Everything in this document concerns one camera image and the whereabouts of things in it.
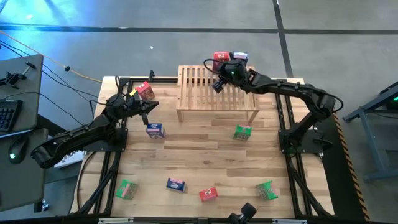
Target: yellow cable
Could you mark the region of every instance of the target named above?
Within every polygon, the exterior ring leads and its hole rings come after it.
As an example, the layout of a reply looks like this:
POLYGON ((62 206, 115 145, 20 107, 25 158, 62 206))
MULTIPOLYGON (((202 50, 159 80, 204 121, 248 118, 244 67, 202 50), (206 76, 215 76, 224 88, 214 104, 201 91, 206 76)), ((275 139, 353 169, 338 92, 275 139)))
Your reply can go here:
MULTIPOLYGON (((16 42, 22 44, 23 46, 25 46, 25 47, 27 47, 27 48, 33 50, 34 52, 43 55, 43 57, 45 57, 45 58, 51 60, 52 62, 56 63, 57 65, 59 65, 59 66, 61 66, 61 67, 63 67, 63 68, 66 68, 66 67, 67 67, 66 65, 63 65, 63 64, 61 64, 60 62, 58 62, 58 61, 56 61, 56 60, 54 60, 54 59, 52 59, 52 58, 50 58, 50 57, 48 57, 48 56, 46 56, 46 55, 40 53, 40 52, 38 52, 37 50, 33 49, 32 47, 29 47, 28 45, 26 45, 26 44, 22 43, 21 41, 15 39, 15 38, 13 38, 13 37, 11 37, 10 35, 6 34, 5 32, 3 32, 3 31, 1 31, 1 30, 0 30, 0 33, 4 34, 5 36, 9 37, 10 39, 12 39, 12 40, 14 40, 14 41, 16 41, 16 42)), ((73 72, 74 74, 76 74, 76 75, 78 75, 78 76, 80 76, 80 77, 86 78, 86 79, 88 79, 88 80, 93 80, 93 81, 102 83, 101 80, 98 80, 98 79, 95 79, 95 78, 91 78, 91 77, 87 77, 87 76, 82 75, 82 74, 80 74, 80 73, 78 73, 78 72, 76 72, 76 71, 74 71, 74 70, 72 70, 72 69, 70 69, 69 71, 73 72)))

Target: concrete floor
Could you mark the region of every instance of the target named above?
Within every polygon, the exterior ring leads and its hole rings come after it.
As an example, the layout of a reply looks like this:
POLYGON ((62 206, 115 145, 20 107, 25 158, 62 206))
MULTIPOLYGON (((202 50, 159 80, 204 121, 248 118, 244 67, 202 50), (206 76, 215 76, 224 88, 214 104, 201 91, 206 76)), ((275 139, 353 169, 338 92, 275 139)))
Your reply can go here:
MULTIPOLYGON (((285 29, 398 29, 395 0, 279 0, 285 29)), ((253 28, 276 29, 272 0, 10 0, 0 22, 55 26, 166 27, 166 28, 253 28)), ((244 50, 249 63, 270 77, 286 77, 278 34, 217 33, 128 33, 128 32, 41 32, 7 31, 21 42, 49 57, 70 65, 84 75, 176 75, 177 65, 201 64, 212 52, 244 50)), ((23 46, 0 35, 0 40, 23 46)), ((396 35, 286 35, 294 77, 304 78, 339 96, 345 107, 339 117, 373 99, 397 81, 398 40, 396 35)), ((0 50, 0 60, 13 58, 0 50)), ((97 95, 100 84, 84 80, 48 60, 47 66, 71 86, 97 95)), ((91 120, 88 103, 76 93, 43 76, 42 93, 81 122, 91 120)), ((40 99, 40 113, 70 129, 77 126, 66 114, 40 99)), ((382 147, 392 147, 388 133, 398 131, 396 120, 372 117, 382 147)), ((343 123, 349 152, 360 179, 372 220, 398 220, 398 178, 364 183, 361 177, 375 171, 359 121, 343 123)), ((32 214, 33 206, 0 213, 0 220, 67 214, 75 179, 46 185, 45 199, 52 208, 32 214), (58 192, 70 197, 59 198, 58 192)))

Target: green box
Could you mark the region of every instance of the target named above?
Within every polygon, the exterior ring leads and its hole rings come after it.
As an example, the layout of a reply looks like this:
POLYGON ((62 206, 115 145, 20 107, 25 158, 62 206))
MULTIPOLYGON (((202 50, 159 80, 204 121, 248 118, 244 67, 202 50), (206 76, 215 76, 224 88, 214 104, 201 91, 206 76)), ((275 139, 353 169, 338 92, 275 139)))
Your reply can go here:
POLYGON ((250 126, 236 125, 236 130, 233 139, 240 141, 247 141, 251 135, 251 129, 252 127, 250 126))
POLYGON ((133 182, 122 180, 121 184, 116 190, 115 196, 131 200, 134 197, 137 187, 138 185, 133 182))
POLYGON ((257 185, 257 189, 262 199, 274 200, 278 198, 277 192, 273 187, 272 180, 257 185))

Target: keyboard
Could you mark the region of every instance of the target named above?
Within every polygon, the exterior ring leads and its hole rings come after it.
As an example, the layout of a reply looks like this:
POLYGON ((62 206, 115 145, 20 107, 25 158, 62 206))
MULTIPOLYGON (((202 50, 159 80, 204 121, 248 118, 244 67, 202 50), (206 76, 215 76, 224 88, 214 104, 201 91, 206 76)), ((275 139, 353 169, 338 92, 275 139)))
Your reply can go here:
POLYGON ((21 100, 0 100, 0 131, 12 131, 21 105, 21 100))

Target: wooden slatted rack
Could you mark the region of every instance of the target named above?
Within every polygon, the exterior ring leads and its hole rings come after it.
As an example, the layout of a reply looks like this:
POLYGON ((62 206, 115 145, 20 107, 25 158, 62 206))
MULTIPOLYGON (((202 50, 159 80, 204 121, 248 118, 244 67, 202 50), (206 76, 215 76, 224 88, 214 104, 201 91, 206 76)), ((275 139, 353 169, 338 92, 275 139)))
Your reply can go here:
POLYGON ((216 75, 203 65, 178 67, 178 120, 183 121, 185 111, 242 111, 246 112, 248 123, 251 124, 259 112, 257 96, 246 94, 230 84, 217 94, 211 87, 215 81, 216 75))

